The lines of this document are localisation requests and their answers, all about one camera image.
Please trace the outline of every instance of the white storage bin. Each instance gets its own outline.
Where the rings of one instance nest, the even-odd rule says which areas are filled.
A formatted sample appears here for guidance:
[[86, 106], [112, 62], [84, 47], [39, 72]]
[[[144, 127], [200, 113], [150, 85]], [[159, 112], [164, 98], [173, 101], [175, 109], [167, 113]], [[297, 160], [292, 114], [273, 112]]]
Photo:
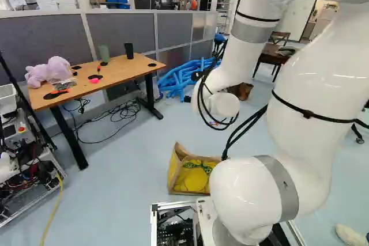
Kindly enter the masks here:
[[13, 84], [0, 86], [0, 114], [4, 115], [17, 109], [17, 91]]

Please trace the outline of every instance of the wooden desk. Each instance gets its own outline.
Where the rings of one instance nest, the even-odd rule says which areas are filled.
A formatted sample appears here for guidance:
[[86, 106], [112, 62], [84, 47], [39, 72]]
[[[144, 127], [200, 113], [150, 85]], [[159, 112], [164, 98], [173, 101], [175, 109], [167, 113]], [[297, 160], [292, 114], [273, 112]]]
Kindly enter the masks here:
[[[100, 72], [97, 67], [101, 61], [94, 61], [80, 64], [80, 69], [76, 70], [78, 75], [75, 76], [77, 85], [71, 87], [69, 93], [62, 94], [57, 98], [45, 100], [43, 97], [54, 90], [52, 85], [45, 83], [38, 89], [28, 89], [31, 106], [35, 111], [41, 111], [49, 108], [57, 121], [61, 131], [67, 139], [69, 146], [73, 151], [74, 158], [78, 167], [83, 170], [88, 166], [87, 160], [74, 136], [72, 129], [67, 125], [58, 105], [73, 99], [80, 98], [84, 95], [97, 92], [98, 90], [107, 89], [111, 86], [121, 84], [134, 78], [145, 76], [146, 92], [148, 100], [137, 99], [141, 105], [147, 108], [158, 119], [162, 119], [162, 114], [154, 107], [154, 94], [152, 84], [152, 73], [158, 69], [165, 67], [165, 64], [147, 58], [141, 54], [134, 54], [134, 59], [128, 60], [126, 55], [111, 58], [107, 66], [102, 66]], [[102, 75], [103, 78], [97, 84], [89, 82], [90, 75]]]
[[276, 51], [280, 48], [281, 46], [277, 45], [277, 44], [271, 44], [271, 43], [266, 43], [264, 46], [264, 49], [258, 59], [258, 63], [255, 66], [255, 70], [254, 70], [254, 74], [253, 74], [253, 78], [255, 77], [256, 71], [258, 71], [260, 63], [267, 63], [269, 65], [275, 65], [277, 66], [277, 72], [274, 75], [273, 78], [273, 82], [276, 80], [278, 73], [281, 69], [281, 66], [284, 65], [287, 60], [289, 59], [289, 57], [286, 56], [282, 56], [276, 53]]

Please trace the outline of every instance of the black cup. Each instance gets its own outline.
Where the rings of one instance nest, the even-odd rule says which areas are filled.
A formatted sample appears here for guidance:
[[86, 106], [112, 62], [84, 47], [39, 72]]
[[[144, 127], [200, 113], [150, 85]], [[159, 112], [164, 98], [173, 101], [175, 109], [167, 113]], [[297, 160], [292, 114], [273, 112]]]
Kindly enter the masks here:
[[125, 49], [126, 49], [128, 60], [132, 60], [133, 59], [133, 44], [125, 43]]

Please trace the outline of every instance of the shoe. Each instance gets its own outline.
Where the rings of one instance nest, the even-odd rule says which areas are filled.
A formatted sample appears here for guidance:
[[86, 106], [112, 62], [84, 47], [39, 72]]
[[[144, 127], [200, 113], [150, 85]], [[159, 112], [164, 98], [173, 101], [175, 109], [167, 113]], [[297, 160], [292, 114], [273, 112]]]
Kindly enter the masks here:
[[336, 234], [347, 245], [369, 246], [369, 243], [364, 235], [359, 234], [353, 229], [342, 224], [337, 224]]

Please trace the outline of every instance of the stuffed animal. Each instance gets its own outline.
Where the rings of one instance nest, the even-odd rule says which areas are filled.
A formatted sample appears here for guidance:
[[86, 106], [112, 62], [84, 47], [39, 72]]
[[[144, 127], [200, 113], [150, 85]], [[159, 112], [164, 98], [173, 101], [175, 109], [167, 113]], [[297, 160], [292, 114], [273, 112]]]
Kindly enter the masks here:
[[72, 76], [69, 69], [69, 62], [59, 56], [54, 56], [48, 60], [47, 65], [27, 66], [24, 75], [27, 84], [32, 89], [41, 87], [43, 81], [50, 83], [68, 79]]

